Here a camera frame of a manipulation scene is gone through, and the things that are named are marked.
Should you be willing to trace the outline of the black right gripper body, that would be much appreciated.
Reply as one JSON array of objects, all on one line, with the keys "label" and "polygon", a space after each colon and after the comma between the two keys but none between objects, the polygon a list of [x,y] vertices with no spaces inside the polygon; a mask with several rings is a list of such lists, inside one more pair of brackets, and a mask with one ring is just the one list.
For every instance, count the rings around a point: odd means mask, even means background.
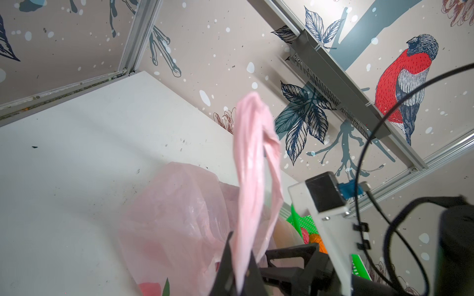
[{"label": "black right gripper body", "polygon": [[[266,252],[267,268],[261,268],[264,283],[275,286],[286,296],[350,296],[352,259],[347,250],[328,245],[327,253],[316,243]],[[277,267],[272,260],[303,259],[304,266]]]}]

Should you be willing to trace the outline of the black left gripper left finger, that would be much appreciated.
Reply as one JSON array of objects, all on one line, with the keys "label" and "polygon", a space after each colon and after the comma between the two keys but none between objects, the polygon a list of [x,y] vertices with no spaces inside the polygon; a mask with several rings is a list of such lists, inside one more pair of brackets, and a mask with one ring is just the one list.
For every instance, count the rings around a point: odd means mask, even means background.
[{"label": "black left gripper left finger", "polygon": [[233,232],[228,234],[225,248],[218,266],[216,279],[209,293],[209,296],[234,296],[235,279],[232,267],[232,253],[230,250],[230,239]]}]

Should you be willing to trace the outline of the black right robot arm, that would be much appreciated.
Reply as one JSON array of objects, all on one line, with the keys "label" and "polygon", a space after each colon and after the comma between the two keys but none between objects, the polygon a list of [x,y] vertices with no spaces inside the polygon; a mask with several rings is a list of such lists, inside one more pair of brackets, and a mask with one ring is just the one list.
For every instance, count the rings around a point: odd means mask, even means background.
[{"label": "black right robot arm", "polygon": [[407,205],[392,221],[385,235],[383,255],[386,272],[393,288],[367,280],[353,274],[353,263],[336,270],[340,260],[351,260],[348,255],[329,256],[319,250],[319,245],[306,244],[296,247],[269,250],[267,260],[301,257],[304,267],[280,268],[270,263],[261,268],[262,282],[278,287],[286,296],[341,296],[342,285],[348,284],[350,296],[405,296],[395,270],[391,265],[391,241],[395,228],[417,206],[431,203],[445,208],[439,221],[439,245],[437,274],[434,294],[436,296],[467,296],[474,293],[474,207],[461,197],[422,197]]}]

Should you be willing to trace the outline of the orange fruit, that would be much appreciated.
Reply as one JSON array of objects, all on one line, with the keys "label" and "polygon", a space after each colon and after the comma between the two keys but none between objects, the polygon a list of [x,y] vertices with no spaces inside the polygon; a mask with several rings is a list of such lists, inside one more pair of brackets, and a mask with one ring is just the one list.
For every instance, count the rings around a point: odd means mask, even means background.
[{"label": "orange fruit", "polygon": [[309,242],[310,243],[316,243],[318,244],[319,247],[319,252],[328,254],[328,251],[323,243],[323,240],[319,234],[310,234],[309,235]]}]

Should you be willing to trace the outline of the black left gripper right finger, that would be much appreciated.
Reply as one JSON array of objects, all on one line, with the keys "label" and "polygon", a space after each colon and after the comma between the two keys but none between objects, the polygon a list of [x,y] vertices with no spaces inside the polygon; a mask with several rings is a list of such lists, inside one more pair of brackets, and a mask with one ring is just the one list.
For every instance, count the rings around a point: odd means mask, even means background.
[{"label": "black left gripper right finger", "polygon": [[251,253],[242,289],[243,296],[268,296],[260,269]]}]

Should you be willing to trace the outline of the pink plastic bag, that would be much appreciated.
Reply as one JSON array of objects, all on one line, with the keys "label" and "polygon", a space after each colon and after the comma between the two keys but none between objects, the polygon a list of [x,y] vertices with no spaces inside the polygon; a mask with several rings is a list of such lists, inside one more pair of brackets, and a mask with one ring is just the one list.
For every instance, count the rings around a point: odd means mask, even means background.
[{"label": "pink plastic bag", "polygon": [[137,286],[163,287],[168,279],[170,296],[209,295],[232,231],[235,293],[242,295],[251,253],[264,263],[275,227],[284,225],[280,140],[256,92],[237,105],[233,155],[237,186],[202,167],[171,162],[128,207],[118,236]]}]

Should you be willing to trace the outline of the red dragon fruit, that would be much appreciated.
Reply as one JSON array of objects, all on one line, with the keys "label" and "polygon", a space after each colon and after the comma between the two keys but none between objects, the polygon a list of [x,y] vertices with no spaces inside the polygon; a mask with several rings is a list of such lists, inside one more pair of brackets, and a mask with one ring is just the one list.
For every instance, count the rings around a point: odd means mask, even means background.
[{"label": "red dragon fruit", "polygon": [[145,282],[138,285],[143,296],[169,296],[170,283],[166,279],[162,287],[158,282]]}]

